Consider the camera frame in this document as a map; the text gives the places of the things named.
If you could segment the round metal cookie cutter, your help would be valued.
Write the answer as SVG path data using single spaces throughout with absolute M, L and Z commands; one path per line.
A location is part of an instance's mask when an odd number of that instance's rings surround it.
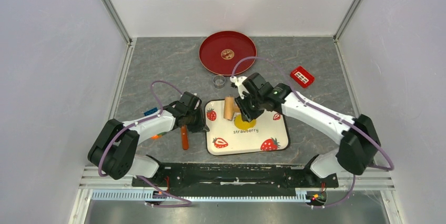
M 225 86 L 225 83 L 226 83 L 226 77 L 223 76 L 223 75 L 215 75 L 215 76 L 212 78 L 212 83 L 213 83 L 213 86 L 214 86 L 216 89 L 221 89 L 221 88 L 223 88 L 223 87 Z

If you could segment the yellow dough lump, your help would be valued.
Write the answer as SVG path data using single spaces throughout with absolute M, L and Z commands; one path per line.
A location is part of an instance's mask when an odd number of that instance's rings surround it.
M 243 121 L 241 114 L 239 114 L 234 118 L 234 125 L 240 130 L 248 130 L 256 125 L 256 120 Z

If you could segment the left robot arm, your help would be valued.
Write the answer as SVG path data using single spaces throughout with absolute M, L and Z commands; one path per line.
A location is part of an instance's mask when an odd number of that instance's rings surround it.
M 201 103 L 198 96 L 185 92 L 178 101 L 155 114 L 125 122 L 110 119 L 89 150 L 87 159 L 98 167 L 100 176 L 115 180 L 125 175 L 142 176 L 152 186 L 159 186 L 165 180 L 161 163 L 153 157 L 138 155 L 138 145 L 182 126 L 191 133 L 208 132 Z

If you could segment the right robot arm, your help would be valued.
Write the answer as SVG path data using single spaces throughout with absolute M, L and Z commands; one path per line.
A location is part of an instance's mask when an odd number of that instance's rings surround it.
M 331 174 L 347 171 L 360 176 L 372 163 L 380 147 L 371 119 L 340 114 L 303 97 L 284 83 L 273 86 L 259 73 L 249 77 L 231 76 L 238 91 L 235 102 L 243 121 L 251 122 L 265 111 L 297 119 L 333 140 L 338 148 L 316 155 L 306 165 L 304 180 L 317 186 Z

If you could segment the wooden roller with handle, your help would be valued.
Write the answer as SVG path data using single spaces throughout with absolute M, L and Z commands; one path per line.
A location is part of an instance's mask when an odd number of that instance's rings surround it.
M 224 99 L 224 119 L 232 121 L 236 114 L 240 113 L 240 109 L 235 102 L 235 98 L 227 96 Z

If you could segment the metal spatula orange handle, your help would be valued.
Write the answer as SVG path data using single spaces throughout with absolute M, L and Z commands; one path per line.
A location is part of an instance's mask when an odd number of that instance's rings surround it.
M 180 134 L 181 134 L 181 146 L 183 150 L 189 149 L 189 140 L 188 140 L 188 130 L 187 126 L 183 125 L 180 128 Z

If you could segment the white strawberry tray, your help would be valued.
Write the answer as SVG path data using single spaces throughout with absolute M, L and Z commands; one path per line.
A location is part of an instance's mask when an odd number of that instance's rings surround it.
M 224 119 L 224 99 L 205 105 L 207 150 L 214 156 L 247 154 L 251 152 L 284 150 L 289 146 L 289 133 L 284 117 L 265 111 L 248 130 L 240 130 L 232 121 Z

